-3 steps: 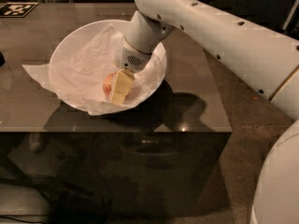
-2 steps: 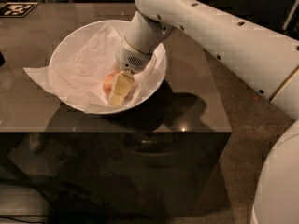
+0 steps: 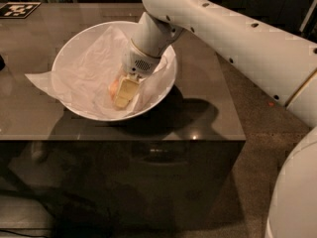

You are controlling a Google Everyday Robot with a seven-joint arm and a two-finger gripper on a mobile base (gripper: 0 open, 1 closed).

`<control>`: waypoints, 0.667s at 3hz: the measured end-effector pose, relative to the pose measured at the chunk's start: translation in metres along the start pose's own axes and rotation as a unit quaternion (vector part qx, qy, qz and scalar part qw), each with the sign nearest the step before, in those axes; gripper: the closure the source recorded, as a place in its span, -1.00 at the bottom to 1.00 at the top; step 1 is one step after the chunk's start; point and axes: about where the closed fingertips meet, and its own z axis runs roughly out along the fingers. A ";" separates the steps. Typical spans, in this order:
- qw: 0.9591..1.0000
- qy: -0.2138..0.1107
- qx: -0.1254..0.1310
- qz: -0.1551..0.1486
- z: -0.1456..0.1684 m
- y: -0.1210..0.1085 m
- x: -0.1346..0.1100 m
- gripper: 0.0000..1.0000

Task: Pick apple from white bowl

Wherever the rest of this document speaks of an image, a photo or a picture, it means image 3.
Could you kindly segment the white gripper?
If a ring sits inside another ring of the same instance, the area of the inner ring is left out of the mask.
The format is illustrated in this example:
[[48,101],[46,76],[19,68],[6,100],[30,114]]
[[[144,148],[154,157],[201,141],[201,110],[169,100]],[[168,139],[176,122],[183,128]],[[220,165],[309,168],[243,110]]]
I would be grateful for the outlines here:
[[122,54],[122,68],[127,74],[118,77],[114,95],[114,105],[123,109],[133,100],[141,84],[140,78],[151,76],[160,62],[141,52],[132,41],[129,41]]

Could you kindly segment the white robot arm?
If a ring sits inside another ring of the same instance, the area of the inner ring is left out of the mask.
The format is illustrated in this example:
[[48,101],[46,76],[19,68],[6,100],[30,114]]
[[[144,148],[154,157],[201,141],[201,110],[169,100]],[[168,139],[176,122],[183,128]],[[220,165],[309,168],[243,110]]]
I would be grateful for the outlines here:
[[151,75],[187,30],[310,127],[277,177],[264,238],[317,238],[317,45],[209,0],[142,2],[122,56],[126,75]]

